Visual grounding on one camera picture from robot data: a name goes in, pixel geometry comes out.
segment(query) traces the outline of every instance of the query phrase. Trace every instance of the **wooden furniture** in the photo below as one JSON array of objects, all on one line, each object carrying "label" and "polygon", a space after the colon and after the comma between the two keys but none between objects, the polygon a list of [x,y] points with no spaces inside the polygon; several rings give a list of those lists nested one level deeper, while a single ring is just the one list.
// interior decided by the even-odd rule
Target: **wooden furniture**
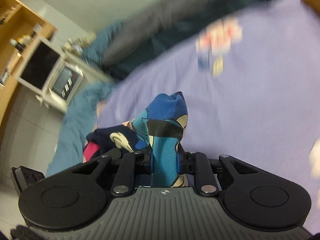
[{"label": "wooden furniture", "polygon": [[[10,39],[16,40],[23,35],[31,33],[32,28],[37,23],[42,26],[38,34],[47,39],[52,37],[57,31],[53,25],[31,11],[19,0],[0,0],[0,17],[12,7],[14,7],[14,9],[0,27],[0,75],[3,73],[8,59],[15,50],[10,44]],[[16,80],[16,75],[19,73],[22,58],[28,54],[32,46],[33,42],[29,43],[21,54],[20,59],[17,62],[13,62],[13,64],[15,64],[14,70],[6,81],[5,86],[0,90],[0,142],[4,135],[12,105],[21,86]]]}]

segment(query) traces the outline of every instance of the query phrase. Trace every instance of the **bed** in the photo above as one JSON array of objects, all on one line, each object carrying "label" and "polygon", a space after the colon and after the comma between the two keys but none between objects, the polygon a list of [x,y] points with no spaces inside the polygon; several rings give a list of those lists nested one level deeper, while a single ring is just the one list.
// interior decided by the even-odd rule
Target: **bed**
[{"label": "bed", "polygon": [[[159,93],[182,91],[184,149],[209,158],[229,154],[302,185],[312,198],[305,227],[315,233],[320,181],[309,154],[320,138],[319,46],[318,15],[300,0],[275,0],[215,21],[116,86],[91,90],[98,92],[84,103],[88,112],[79,112],[86,129],[65,148],[61,131],[47,175],[82,161],[100,100],[108,98],[97,120],[106,128],[137,117]],[[80,109],[72,107],[64,122]]]}]

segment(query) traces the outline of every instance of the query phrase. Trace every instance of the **grooved surface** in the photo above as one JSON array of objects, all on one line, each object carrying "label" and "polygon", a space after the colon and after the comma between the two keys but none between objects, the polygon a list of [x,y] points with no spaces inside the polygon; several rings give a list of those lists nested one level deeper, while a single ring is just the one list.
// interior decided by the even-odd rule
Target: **grooved surface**
[{"label": "grooved surface", "polygon": [[126,198],[114,199],[91,225],[70,232],[32,229],[47,240],[305,240],[303,228],[260,232],[247,228],[223,210],[215,198],[196,195],[193,188],[138,188]]}]

